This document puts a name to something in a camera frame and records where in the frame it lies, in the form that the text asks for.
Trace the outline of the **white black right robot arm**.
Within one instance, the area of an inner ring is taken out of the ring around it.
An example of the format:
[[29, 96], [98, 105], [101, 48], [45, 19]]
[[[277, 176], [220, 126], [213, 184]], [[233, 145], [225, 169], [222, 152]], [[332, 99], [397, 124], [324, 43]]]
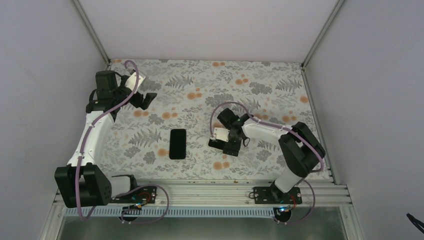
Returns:
[[326, 152], [303, 122], [292, 126], [278, 125], [262, 121], [250, 113], [238, 116], [229, 108], [225, 108], [217, 119], [223, 126], [211, 131], [208, 146], [226, 155], [238, 156], [241, 146], [246, 146], [250, 140], [279, 146], [286, 167], [270, 185], [271, 198], [278, 204], [289, 199], [292, 188], [310, 173], [324, 168]]

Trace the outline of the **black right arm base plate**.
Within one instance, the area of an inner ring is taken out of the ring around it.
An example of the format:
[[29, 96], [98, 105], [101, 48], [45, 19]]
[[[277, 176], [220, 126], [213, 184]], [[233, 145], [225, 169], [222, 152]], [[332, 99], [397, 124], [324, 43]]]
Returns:
[[256, 186], [248, 194], [257, 205], [276, 205], [276, 204], [302, 204], [302, 194], [299, 187], [293, 187], [289, 192], [284, 193], [277, 188], [270, 186]]

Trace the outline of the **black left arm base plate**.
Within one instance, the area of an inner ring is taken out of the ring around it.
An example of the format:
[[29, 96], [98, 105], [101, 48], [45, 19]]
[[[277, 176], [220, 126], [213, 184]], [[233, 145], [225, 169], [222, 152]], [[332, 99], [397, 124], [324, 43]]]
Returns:
[[156, 201], [157, 187], [146, 186], [130, 194], [115, 197], [111, 203], [117, 204], [154, 204]]

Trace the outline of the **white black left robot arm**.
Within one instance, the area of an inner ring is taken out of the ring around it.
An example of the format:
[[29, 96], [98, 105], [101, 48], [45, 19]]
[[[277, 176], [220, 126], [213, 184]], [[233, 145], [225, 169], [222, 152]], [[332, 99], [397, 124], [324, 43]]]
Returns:
[[147, 109], [156, 93], [143, 95], [138, 92], [147, 77], [133, 71], [122, 75], [112, 70], [99, 71], [95, 75], [96, 88], [85, 107], [85, 126], [66, 166], [57, 167], [54, 178], [63, 202], [68, 208], [105, 206], [112, 197], [119, 195], [131, 203], [139, 197], [139, 188], [129, 175], [107, 177], [100, 164], [107, 136], [122, 106]]

